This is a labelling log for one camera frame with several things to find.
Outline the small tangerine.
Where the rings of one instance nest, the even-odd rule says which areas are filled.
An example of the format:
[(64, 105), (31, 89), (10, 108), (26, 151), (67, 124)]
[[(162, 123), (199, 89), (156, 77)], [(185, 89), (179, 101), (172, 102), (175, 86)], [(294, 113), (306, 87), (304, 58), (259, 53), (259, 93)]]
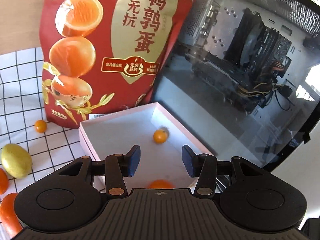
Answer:
[(157, 144), (163, 144), (168, 139), (168, 133), (164, 129), (158, 129), (153, 134), (153, 141)]

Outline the tiny kumquat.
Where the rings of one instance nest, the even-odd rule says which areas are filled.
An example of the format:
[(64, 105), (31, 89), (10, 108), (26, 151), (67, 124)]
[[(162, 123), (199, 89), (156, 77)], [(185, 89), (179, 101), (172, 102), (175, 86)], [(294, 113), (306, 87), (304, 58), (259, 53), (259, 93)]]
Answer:
[(47, 130), (47, 123), (44, 120), (37, 120), (34, 128), (37, 133), (44, 133)]

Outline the large green guava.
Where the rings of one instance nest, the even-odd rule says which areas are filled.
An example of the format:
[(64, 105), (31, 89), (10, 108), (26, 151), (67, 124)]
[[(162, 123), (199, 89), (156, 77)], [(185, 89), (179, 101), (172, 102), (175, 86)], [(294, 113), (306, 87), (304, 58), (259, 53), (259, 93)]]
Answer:
[(1, 162), (8, 174), (14, 178), (22, 179), (31, 172), (32, 158), (18, 144), (6, 144), (2, 148)]

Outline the pink cardboard box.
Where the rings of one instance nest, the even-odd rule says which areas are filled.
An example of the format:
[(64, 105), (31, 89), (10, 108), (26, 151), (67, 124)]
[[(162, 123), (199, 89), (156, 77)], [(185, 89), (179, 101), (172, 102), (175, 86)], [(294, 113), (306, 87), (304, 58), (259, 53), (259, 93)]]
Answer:
[[(163, 144), (153, 141), (153, 134), (158, 129), (168, 133)], [(182, 146), (188, 145), (196, 154), (210, 152), (160, 103), (83, 121), (79, 138), (84, 152), (94, 160), (104, 160), (111, 154), (126, 154), (133, 145), (140, 146), (141, 157), (135, 174), (124, 178), (128, 191), (146, 188), (157, 179), (193, 190), (197, 180), (189, 177), (185, 170)]]

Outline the computer case glass panel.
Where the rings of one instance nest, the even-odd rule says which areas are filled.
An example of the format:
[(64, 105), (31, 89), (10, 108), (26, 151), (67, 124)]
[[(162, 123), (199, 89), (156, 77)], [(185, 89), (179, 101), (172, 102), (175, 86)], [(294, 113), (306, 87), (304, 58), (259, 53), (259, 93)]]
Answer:
[(195, 0), (152, 99), (218, 159), (273, 171), (319, 122), (319, 0)]

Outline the checkered white tablecloth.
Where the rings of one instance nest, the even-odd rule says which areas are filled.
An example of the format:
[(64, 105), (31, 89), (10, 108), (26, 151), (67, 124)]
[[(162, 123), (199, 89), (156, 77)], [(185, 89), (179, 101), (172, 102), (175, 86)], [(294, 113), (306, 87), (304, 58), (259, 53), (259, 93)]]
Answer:
[(85, 155), (79, 132), (48, 122), (44, 133), (35, 130), (46, 121), (42, 98), (43, 53), (40, 47), (1, 55), (1, 146), (18, 144), (32, 157), (31, 172), (23, 179), (8, 176), (5, 194), (30, 184)]

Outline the red snack bag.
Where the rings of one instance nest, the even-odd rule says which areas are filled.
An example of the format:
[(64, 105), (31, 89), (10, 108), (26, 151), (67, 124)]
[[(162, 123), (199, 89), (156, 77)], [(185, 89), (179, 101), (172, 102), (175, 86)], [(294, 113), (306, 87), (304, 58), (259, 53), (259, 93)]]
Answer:
[(195, 0), (44, 0), (40, 44), (49, 121), (78, 128), (90, 114), (150, 102)]

